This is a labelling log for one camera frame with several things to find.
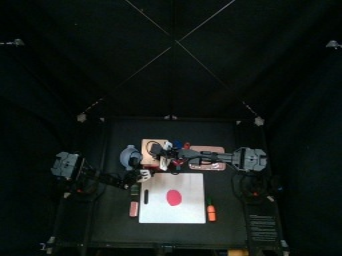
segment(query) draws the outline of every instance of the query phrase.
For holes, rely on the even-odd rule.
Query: table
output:
[[[232,152],[241,146],[267,152],[261,127],[251,121],[153,118],[109,118],[89,126],[74,143],[88,162],[113,175],[125,170],[118,155],[126,145],[140,149],[141,139],[168,139],[192,145],[221,146]],[[187,166],[181,172],[193,172]],[[235,170],[203,171],[204,193],[216,208],[216,222],[205,224],[140,224],[129,218],[129,191],[102,186],[92,200],[62,199],[54,236],[58,246],[122,248],[245,248],[244,211],[232,193]]]

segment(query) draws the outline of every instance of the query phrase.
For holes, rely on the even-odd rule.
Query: black wall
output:
[[[0,9],[0,41],[26,43],[0,46],[0,254],[28,255],[48,239],[53,156],[70,148],[76,115],[108,95],[90,115],[253,118],[244,100],[265,119],[291,251],[339,255],[342,49],[324,48],[342,41],[339,1],[236,1],[183,42],[224,86],[180,47],[120,85],[169,38],[124,2],[84,2],[5,1]],[[138,7],[179,39],[227,3]]]

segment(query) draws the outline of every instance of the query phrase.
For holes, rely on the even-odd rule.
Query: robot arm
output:
[[[189,164],[200,165],[200,163],[227,163],[237,171],[261,171],[267,164],[265,153],[260,149],[249,149],[241,147],[233,153],[216,153],[211,151],[195,151],[191,149],[180,149],[176,152],[177,159],[188,160]]]
[[[150,178],[148,170],[132,170],[125,172],[122,178],[100,173],[94,168],[85,164],[85,159],[78,154],[60,152],[50,172],[54,176],[64,178],[77,186],[80,180],[90,179],[120,189],[128,189],[133,184],[144,182]]]

